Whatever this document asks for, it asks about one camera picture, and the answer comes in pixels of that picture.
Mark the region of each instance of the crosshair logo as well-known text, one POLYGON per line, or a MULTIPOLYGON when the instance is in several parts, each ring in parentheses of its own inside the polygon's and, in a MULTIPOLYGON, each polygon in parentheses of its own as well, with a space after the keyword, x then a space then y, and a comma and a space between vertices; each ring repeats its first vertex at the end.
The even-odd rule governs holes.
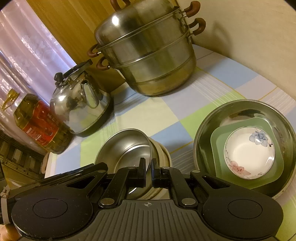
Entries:
POLYGON ((150 203, 150 202, 146 202, 146 203, 144 203, 144 205, 145 205, 146 207, 150 207, 150 206, 152 205, 152 203, 150 203))

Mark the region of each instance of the white strap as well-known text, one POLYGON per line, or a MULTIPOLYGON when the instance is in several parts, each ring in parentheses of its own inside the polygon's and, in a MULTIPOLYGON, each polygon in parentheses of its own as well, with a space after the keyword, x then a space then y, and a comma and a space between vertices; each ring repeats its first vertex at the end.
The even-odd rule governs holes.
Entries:
POLYGON ((2 193, 0 193, 3 224, 10 223, 8 218, 8 210, 7 210, 7 198, 8 198, 9 191, 10 191, 10 188, 7 185, 6 187, 3 188, 2 193))

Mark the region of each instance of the white curtain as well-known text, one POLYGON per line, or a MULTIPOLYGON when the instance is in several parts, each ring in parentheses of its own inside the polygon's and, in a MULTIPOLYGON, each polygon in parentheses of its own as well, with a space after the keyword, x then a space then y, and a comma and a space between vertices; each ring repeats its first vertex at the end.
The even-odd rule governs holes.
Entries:
MULTIPOLYGON (((37 94, 49 103, 55 90, 55 73, 64 73, 74 65, 26 0, 13 0, 0 11, 0 105, 11 88, 37 94)), ((15 125, 12 110, 0 115, 1 130, 44 153, 15 125)))

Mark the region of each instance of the tablecloth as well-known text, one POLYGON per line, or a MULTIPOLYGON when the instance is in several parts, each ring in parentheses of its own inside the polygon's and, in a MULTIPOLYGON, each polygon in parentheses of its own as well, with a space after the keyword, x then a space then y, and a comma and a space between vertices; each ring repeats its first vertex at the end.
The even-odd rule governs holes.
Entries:
MULTIPOLYGON (((117 131, 137 128, 162 143, 173 167, 194 170, 193 141, 203 119, 216 107, 237 99, 268 103, 296 128, 296 101, 266 78, 213 51, 193 45, 197 64, 190 79, 162 97, 136 93, 126 83, 112 92, 114 112, 103 127, 87 138, 75 137, 61 155, 52 155, 50 175, 93 163, 104 142, 117 131)), ((296 179, 277 199, 284 221, 277 234, 281 241, 296 241, 296 179)))

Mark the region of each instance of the metal screw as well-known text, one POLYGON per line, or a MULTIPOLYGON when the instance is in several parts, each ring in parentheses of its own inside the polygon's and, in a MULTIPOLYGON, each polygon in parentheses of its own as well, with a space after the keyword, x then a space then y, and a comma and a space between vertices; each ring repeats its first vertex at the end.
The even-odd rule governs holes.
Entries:
POLYGON ((193 205, 196 203, 196 201, 193 198, 187 197, 183 198, 181 201, 184 205, 193 205))
POLYGON ((112 205, 115 201, 112 198, 106 197, 100 201, 103 205, 112 205))

